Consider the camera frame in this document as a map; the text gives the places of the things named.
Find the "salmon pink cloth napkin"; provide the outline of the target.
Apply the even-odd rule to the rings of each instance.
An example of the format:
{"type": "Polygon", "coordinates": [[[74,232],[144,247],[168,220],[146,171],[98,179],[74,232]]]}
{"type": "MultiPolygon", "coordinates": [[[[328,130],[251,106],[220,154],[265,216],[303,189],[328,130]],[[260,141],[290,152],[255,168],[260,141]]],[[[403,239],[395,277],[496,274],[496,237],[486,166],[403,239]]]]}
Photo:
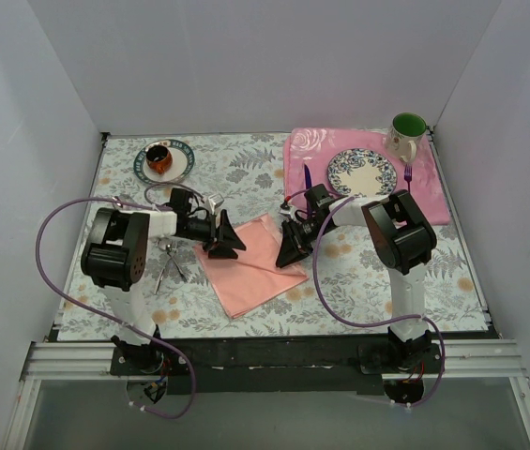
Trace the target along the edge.
{"type": "Polygon", "coordinates": [[[240,225],[236,232],[247,249],[240,251],[235,260],[211,259],[201,247],[194,248],[225,313],[232,319],[309,279],[300,264],[276,266],[281,232],[270,214],[240,225]]]}

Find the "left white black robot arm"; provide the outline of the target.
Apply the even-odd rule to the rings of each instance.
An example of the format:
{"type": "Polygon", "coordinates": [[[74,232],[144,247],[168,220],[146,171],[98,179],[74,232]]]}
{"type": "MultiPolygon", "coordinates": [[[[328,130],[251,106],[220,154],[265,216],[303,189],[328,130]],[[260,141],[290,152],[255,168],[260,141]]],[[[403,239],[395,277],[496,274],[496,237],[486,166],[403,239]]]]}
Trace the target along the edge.
{"type": "Polygon", "coordinates": [[[194,192],[175,187],[162,208],[100,208],[96,213],[82,252],[82,272],[121,322],[112,337],[115,347],[126,363],[145,375],[157,373],[165,363],[165,349],[150,340],[159,336],[159,329],[143,295],[148,244],[177,237],[201,243],[211,259],[237,259],[237,252],[247,247],[221,205],[220,196],[201,200],[194,192]]]}

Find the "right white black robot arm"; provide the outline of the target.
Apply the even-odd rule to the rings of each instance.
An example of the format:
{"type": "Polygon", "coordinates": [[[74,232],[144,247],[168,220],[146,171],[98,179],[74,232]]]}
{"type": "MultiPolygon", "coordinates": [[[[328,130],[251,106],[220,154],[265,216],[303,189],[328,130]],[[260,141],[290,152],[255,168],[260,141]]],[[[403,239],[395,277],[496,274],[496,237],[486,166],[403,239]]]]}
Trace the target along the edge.
{"type": "Polygon", "coordinates": [[[323,184],[303,192],[310,213],[282,222],[276,266],[284,268],[309,256],[317,257],[323,235],[340,226],[368,228],[375,252],[387,268],[392,317],[387,343],[364,353],[362,362],[410,372],[421,366],[432,338],[424,321],[424,278],[437,238],[411,193],[399,190],[386,197],[334,199],[323,184]]]}

